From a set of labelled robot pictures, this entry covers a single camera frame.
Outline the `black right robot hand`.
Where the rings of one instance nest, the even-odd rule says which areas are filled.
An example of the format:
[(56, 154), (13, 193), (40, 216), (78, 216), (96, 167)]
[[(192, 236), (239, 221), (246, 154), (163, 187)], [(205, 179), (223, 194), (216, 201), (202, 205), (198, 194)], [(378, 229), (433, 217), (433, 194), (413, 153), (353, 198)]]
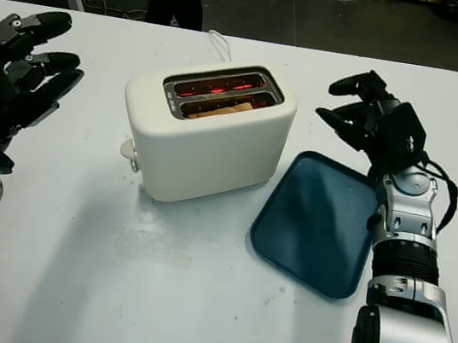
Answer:
[(359, 96), (359, 102), (329, 110), (315, 109), (316, 114), (328, 124), (351, 148), (363, 151), (370, 161), (367, 177), (375, 180), (381, 168), (380, 135), (377, 119), (401, 103), (386, 90), (387, 83), (376, 71), (359, 73), (333, 82), (328, 87), (332, 96)]

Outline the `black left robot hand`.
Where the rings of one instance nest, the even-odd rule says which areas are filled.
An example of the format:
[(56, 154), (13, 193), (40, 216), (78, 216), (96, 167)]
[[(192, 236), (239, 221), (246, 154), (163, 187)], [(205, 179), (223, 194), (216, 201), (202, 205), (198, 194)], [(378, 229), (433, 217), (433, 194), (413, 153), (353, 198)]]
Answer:
[(84, 76), (78, 55), (34, 51), (71, 27), (72, 16), (59, 11), (0, 20), (0, 175), (13, 171), (6, 153), (12, 138), (58, 109)]

